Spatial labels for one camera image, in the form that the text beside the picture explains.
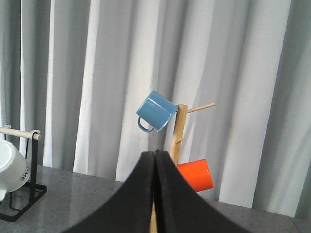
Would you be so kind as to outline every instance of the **black object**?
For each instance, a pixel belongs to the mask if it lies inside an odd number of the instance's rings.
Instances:
[[[11,210],[16,212],[14,215],[7,215],[7,214],[2,214],[0,213],[0,219],[5,220],[8,222],[15,222],[18,220],[30,207],[32,207],[46,192],[47,192],[47,187],[44,185],[40,185],[36,183],[37,180],[37,160],[38,160],[38,141],[34,140],[34,135],[31,140],[31,175],[30,175],[30,182],[25,183],[23,187],[26,187],[29,189],[29,200],[28,203],[22,208],[22,209],[17,209],[12,206],[12,199],[13,195],[12,192],[10,193],[10,202],[9,202],[9,207]],[[28,153],[28,143],[29,140],[27,140],[27,148],[26,148],[26,156],[27,158],[27,153]]]
[[[150,151],[108,202],[64,233],[148,233],[153,196],[158,233],[249,232],[197,195],[166,151]]]

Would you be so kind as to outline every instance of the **mug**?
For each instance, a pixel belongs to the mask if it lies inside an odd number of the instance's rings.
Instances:
[[[212,176],[205,159],[178,164],[177,168],[184,179],[196,192],[214,187]]]
[[[147,133],[154,128],[160,132],[174,116],[177,108],[177,105],[171,103],[159,93],[152,91],[136,111],[139,116],[138,126]],[[148,130],[143,127],[140,123],[141,118],[147,121],[152,128]]]
[[[21,188],[30,177],[30,165],[10,142],[0,140],[0,202],[5,194]]]

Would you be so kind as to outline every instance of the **curtain fold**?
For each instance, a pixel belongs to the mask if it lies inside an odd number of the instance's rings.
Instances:
[[[152,90],[216,102],[184,130],[179,162],[207,159],[215,183],[200,194],[310,218],[310,12],[307,0],[2,0],[0,125],[41,130],[45,166],[124,181],[142,151],[170,150],[174,119],[137,126]]]

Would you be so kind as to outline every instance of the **orange mug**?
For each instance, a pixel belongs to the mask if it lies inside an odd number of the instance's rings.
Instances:
[[[177,168],[188,184],[200,192],[214,187],[212,176],[205,159],[177,164]]]

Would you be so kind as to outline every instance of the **wooden mug tree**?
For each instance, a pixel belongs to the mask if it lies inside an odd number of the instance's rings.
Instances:
[[[172,138],[172,143],[171,143],[171,152],[170,152],[170,156],[172,160],[174,161],[175,165],[177,165],[179,155],[180,155],[181,142],[183,141],[183,133],[184,133],[187,114],[195,112],[195,111],[199,111],[201,109],[213,107],[213,106],[215,106],[215,103],[209,103],[209,104],[197,107],[197,108],[188,109],[187,105],[184,105],[184,104],[178,105],[175,126],[174,126],[174,131],[173,131],[173,138]],[[153,205],[153,209],[152,209],[150,232],[157,233],[155,205]]]

